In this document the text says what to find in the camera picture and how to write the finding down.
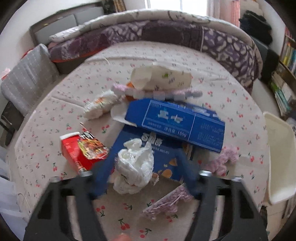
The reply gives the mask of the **dark blue long carton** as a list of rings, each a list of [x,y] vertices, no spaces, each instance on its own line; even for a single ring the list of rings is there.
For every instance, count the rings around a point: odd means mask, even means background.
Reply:
[[[145,98],[129,104],[125,120],[217,153],[223,147],[225,122],[201,106]]]

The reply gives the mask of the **cream printed paper bag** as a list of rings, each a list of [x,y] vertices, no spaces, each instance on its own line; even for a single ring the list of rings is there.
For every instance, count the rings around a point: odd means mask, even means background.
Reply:
[[[150,65],[135,68],[130,81],[137,90],[179,90],[191,87],[192,75],[176,68]]]

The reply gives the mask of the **red snack box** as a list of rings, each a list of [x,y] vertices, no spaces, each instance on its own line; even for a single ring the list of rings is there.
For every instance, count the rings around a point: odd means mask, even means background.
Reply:
[[[77,172],[90,171],[107,158],[109,149],[87,129],[60,136],[61,152]]]

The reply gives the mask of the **grey checked cushion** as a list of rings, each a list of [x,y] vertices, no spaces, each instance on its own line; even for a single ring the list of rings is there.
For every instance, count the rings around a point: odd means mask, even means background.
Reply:
[[[1,93],[26,116],[46,88],[58,78],[59,72],[50,60],[48,48],[39,44],[6,75],[1,83]]]

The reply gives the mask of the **window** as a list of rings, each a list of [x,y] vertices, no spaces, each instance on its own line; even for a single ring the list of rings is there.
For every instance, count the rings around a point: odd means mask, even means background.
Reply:
[[[151,9],[165,9],[185,11],[188,13],[206,13],[208,1],[186,1],[186,0],[148,0],[145,6]]]

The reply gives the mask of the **wooden bookshelf with books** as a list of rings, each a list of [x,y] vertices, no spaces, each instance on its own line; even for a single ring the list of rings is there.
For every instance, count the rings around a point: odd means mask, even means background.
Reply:
[[[280,117],[286,120],[295,112],[295,39],[288,28],[285,29],[279,62],[272,73],[270,87]]]

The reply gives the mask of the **white tissue wrapper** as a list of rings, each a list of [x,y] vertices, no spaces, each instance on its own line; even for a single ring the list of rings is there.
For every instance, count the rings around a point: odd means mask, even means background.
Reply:
[[[105,113],[110,112],[112,107],[121,99],[120,95],[115,94],[112,90],[102,92],[95,99],[88,102],[84,107],[83,117],[88,120],[100,118]]]

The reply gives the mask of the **blue biscuit box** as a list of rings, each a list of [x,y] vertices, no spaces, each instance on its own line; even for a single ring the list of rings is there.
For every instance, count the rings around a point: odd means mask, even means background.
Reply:
[[[160,135],[143,128],[135,128],[125,125],[115,140],[110,155],[117,157],[117,153],[124,148],[124,143],[134,138],[142,141],[142,146],[150,142],[154,153],[154,172],[163,175],[171,180],[181,182],[182,175],[178,171],[176,149],[183,148],[184,153],[189,158],[192,155],[192,145],[182,142],[176,138]]]

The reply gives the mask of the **orange peel piece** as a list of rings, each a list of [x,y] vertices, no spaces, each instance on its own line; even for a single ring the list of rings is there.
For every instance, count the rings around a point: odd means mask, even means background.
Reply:
[[[126,86],[127,86],[129,89],[134,89],[134,86],[133,86],[133,84],[132,84],[131,82],[128,82],[128,83],[126,84]]]

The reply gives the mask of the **pile of dark clothes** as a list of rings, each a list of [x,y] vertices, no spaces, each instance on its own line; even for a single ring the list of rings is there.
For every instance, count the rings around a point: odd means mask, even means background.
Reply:
[[[240,28],[248,35],[256,38],[266,45],[273,42],[271,36],[272,27],[266,21],[265,17],[256,14],[253,11],[246,10],[243,17],[239,19]]]

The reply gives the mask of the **white plastic bag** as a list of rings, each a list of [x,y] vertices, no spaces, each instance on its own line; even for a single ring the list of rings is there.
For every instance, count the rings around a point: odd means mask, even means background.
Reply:
[[[154,154],[150,142],[142,144],[140,138],[123,143],[115,158],[113,188],[119,194],[136,194],[146,185],[155,185],[159,175],[154,172]]]

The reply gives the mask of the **black storage bench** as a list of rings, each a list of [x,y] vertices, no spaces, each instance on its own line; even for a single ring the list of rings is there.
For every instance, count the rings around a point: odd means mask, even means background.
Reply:
[[[272,73],[276,70],[278,66],[280,57],[276,52],[274,52],[272,49],[270,49],[267,45],[265,45],[260,40],[252,36],[251,38],[253,39],[256,46],[258,47],[262,61],[263,61],[261,77],[259,78],[259,80],[264,84],[268,85],[269,82],[271,81]]]

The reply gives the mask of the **pink foam strip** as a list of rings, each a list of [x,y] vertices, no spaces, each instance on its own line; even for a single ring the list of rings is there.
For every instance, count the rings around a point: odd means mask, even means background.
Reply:
[[[154,100],[174,100],[184,101],[187,98],[199,98],[202,97],[203,92],[195,89],[181,89],[181,90],[137,90],[133,87],[129,87],[122,84],[114,84],[111,90],[116,95],[125,95],[133,99],[150,98]]]

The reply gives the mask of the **pink foam fragment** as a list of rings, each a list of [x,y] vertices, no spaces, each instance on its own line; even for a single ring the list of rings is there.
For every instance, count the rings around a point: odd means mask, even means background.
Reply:
[[[182,184],[144,209],[142,211],[142,216],[149,220],[155,220],[160,213],[175,214],[180,201],[188,202],[193,200],[193,198],[186,186]]]

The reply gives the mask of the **grey bed headboard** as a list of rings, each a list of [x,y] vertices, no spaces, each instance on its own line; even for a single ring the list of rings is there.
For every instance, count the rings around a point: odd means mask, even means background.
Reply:
[[[51,35],[102,15],[104,15],[104,11],[101,1],[63,9],[32,25],[29,29],[30,36],[35,46],[48,45]]]

